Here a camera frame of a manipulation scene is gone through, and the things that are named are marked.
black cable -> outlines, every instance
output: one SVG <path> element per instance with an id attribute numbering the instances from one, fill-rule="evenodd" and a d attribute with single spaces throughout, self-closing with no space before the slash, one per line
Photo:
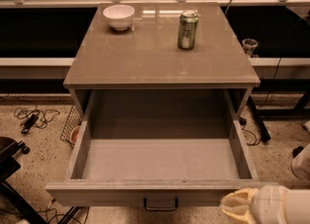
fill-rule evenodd
<path id="1" fill-rule="evenodd" d="M 227 8 L 226 8 L 226 10 L 225 10 L 224 16 L 227 15 L 227 12 L 229 11 L 229 8 L 230 8 L 230 6 L 231 6 L 231 4 L 232 4 L 232 1 L 233 1 L 233 0 L 230 0 L 229 4 L 228 4 L 228 6 L 227 6 Z"/>
<path id="2" fill-rule="evenodd" d="M 37 118 L 35 118 L 35 120 L 33 121 L 34 123 L 30 127 L 34 126 L 39 129 L 45 129 L 47 128 L 47 124 L 51 122 L 55 116 L 60 114 L 60 112 L 57 110 L 46 110 L 46 111 L 38 110 L 38 105 L 32 101 L 27 101 L 27 100 L 18 100 L 18 101 L 26 102 L 26 103 L 30 103 L 34 105 L 34 109 L 30 111 L 27 109 L 23 109 L 21 107 L 17 107 L 15 109 L 14 117 L 18 119 L 24 119 L 20 123 L 20 126 L 24 125 L 25 122 L 29 120 L 33 115 L 36 115 Z M 51 114 L 51 113 L 52 113 L 52 116 L 49 119 L 47 119 L 48 114 Z M 27 128 L 26 130 L 23 129 L 25 132 L 22 132 L 22 133 L 23 134 L 28 133 L 29 129 L 30 128 Z"/>
<path id="3" fill-rule="evenodd" d="M 89 207 L 87 207 L 86 217 L 85 217 L 85 219 L 84 219 L 84 223 L 83 223 L 83 224 L 85 224 L 85 223 L 86 223 L 87 218 L 88 218 L 88 214 L 89 214 Z"/>
<path id="4" fill-rule="evenodd" d="M 280 59 L 279 59 L 279 62 L 278 62 L 277 67 L 276 67 L 276 69 L 275 69 L 275 72 L 274 72 L 274 75 L 273 75 L 272 80 L 275 79 L 275 77 L 276 77 L 276 75 L 277 75 L 277 73 L 278 73 L 281 60 L 282 60 L 282 57 L 280 57 Z M 265 97 L 263 103 L 262 103 L 260 106 L 257 107 L 258 110 L 259 110 L 261 107 L 263 107 L 263 106 L 265 105 L 265 103 L 267 102 L 268 97 L 269 97 L 269 93 L 270 93 L 270 92 L 267 93 L 267 95 L 266 95 L 266 97 Z"/>
<path id="5" fill-rule="evenodd" d="M 242 127 L 241 130 L 242 130 L 242 131 L 245 131 L 245 132 L 247 132 L 247 133 L 249 133 L 249 134 L 251 134 L 251 135 L 254 136 L 254 138 L 255 138 L 255 141 L 254 141 L 253 143 L 246 143 L 246 144 L 247 144 L 247 145 L 250 145 L 250 146 L 259 145 L 260 142 L 261 142 L 261 139 L 258 140 L 257 136 L 256 136 L 253 132 L 251 132 L 251 131 L 245 129 L 245 126 L 246 126 L 246 123 L 243 125 L 243 127 Z"/>
<path id="6" fill-rule="evenodd" d="M 53 218 L 56 218 L 56 217 L 58 217 L 58 216 L 65 217 L 65 216 L 68 216 L 68 215 L 67 215 L 66 213 L 65 213 L 65 214 L 63 214 L 63 213 L 55 214 L 55 215 L 52 216 L 51 219 L 48 221 L 48 224 L 51 223 L 51 221 L 52 221 Z M 81 222 L 80 222 L 79 220 L 77 220 L 76 218 L 74 218 L 73 216 L 71 216 L 71 218 L 72 218 L 73 220 L 75 220 L 78 224 L 81 224 Z"/>
<path id="7" fill-rule="evenodd" d="M 55 214 L 54 214 L 54 215 L 57 215 L 57 209 L 56 209 L 56 208 L 50 208 L 51 205 L 52 205 L 54 202 L 56 202 L 56 200 L 55 200 L 55 199 L 52 199 L 52 200 L 49 202 L 49 204 L 46 206 L 46 221 L 47 221 L 47 223 L 49 222 L 48 216 L 47 216 L 47 210 L 48 210 L 48 209 L 55 209 Z"/>
<path id="8" fill-rule="evenodd" d="M 41 212 L 49 212 L 49 211 L 57 211 L 56 208 L 50 208 L 50 209 L 47 209 L 47 210 L 39 210 L 39 211 L 35 211 L 37 213 L 41 213 Z M 10 209 L 4 209 L 4 208 L 0 208 L 0 211 L 3 211 L 7 214 L 12 214 L 12 215 L 21 215 L 20 212 L 17 212 L 17 211 L 13 211 L 13 210 L 10 210 Z"/>

green can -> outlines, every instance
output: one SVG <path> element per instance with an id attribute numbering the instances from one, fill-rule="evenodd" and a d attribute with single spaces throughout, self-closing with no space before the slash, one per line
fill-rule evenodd
<path id="1" fill-rule="evenodd" d="M 184 11 L 180 16 L 177 45 L 183 49 L 192 49 L 195 45 L 198 14 L 196 11 Z"/>

speckled floor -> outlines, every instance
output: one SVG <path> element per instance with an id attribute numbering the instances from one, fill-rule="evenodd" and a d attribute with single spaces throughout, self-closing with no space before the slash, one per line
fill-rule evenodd
<path id="1" fill-rule="evenodd" d="M 279 105 L 291 104 L 297 98 L 285 96 L 277 97 L 274 101 L 272 99 L 273 96 L 269 96 L 264 108 L 270 108 L 270 105 L 279 107 Z M 47 124 L 45 129 L 32 128 L 27 135 L 22 135 L 20 133 L 22 120 L 15 117 L 15 112 L 18 112 L 19 108 L 34 109 L 33 104 L 24 100 L 35 102 L 38 109 L 42 111 L 55 110 L 59 111 L 59 114 Z M 264 96 L 259 95 L 255 100 L 257 103 L 263 102 Z M 8 182 L 37 211 L 46 210 L 52 200 L 45 191 L 47 183 L 62 180 L 66 173 L 72 148 L 68 143 L 61 141 L 60 137 L 72 105 L 69 95 L 0 96 L 0 135 L 16 141 L 24 141 L 31 149 L 27 155 L 20 153 L 15 155 L 21 168 L 8 179 Z M 46 118 L 51 117 L 52 113 L 47 112 Z M 248 108 L 244 110 L 242 116 L 247 120 L 245 130 L 253 132 L 259 139 L 260 132 Z M 293 149 L 300 145 L 306 146 L 310 141 L 309 133 L 301 127 L 305 121 L 303 119 L 265 122 L 271 140 L 267 144 L 249 146 L 261 181 L 278 182 L 292 189 L 310 188 L 307 182 L 296 179 L 290 168 Z M 243 132 L 248 143 L 252 143 L 255 137 L 247 131 Z M 64 214 L 69 209 L 61 207 L 57 202 L 53 203 L 51 208 L 56 208 L 58 214 Z M 0 197 L 0 209 L 16 212 L 14 207 L 2 197 Z M 72 220 L 70 223 L 83 223 L 86 213 L 86 208 L 80 210 L 76 215 L 77 221 Z M 51 219 L 54 214 L 55 211 L 49 211 L 46 217 L 44 212 L 40 213 L 44 219 L 47 218 L 47 223 L 48 221 L 57 223 L 56 218 Z M 0 210 L 0 223 L 11 224 L 18 220 L 20 216 Z M 226 224 L 234 222 L 219 208 L 179 208 L 173 212 L 149 212 L 142 208 L 90 208 L 86 223 Z"/>

gray table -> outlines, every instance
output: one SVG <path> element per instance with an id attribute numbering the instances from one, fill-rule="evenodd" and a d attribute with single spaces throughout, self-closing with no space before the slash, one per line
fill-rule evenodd
<path id="1" fill-rule="evenodd" d="M 102 5 L 65 80 L 83 121 L 64 182 L 66 206 L 217 205 L 260 183 L 238 118 L 259 79 L 216 4 L 131 4 L 112 30 Z M 185 9 L 199 13 L 192 50 L 177 46 Z"/>

glass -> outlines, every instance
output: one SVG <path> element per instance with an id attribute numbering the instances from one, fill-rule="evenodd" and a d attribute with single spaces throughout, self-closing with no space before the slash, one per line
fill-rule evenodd
<path id="1" fill-rule="evenodd" d="M 253 51 L 258 45 L 259 43 L 254 39 L 244 39 L 242 41 L 242 48 L 248 57 L 252 57 Z"/>

